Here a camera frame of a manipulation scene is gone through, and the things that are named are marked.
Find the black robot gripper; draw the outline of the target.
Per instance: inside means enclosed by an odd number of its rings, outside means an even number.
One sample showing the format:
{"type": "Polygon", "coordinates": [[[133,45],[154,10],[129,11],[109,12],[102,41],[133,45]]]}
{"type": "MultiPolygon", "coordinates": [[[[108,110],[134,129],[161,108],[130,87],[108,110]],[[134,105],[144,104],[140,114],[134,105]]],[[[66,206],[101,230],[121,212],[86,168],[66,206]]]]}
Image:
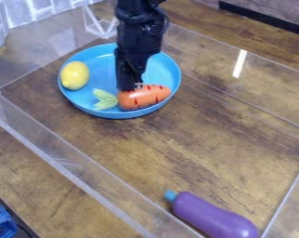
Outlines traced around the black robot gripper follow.
{"type": "Polygon", "coordinates": [[[116,87],[120,91],[141,88],[149,57],[161,51],[169,20],[160,5],[167,0],[117,0],[116,87]]]}

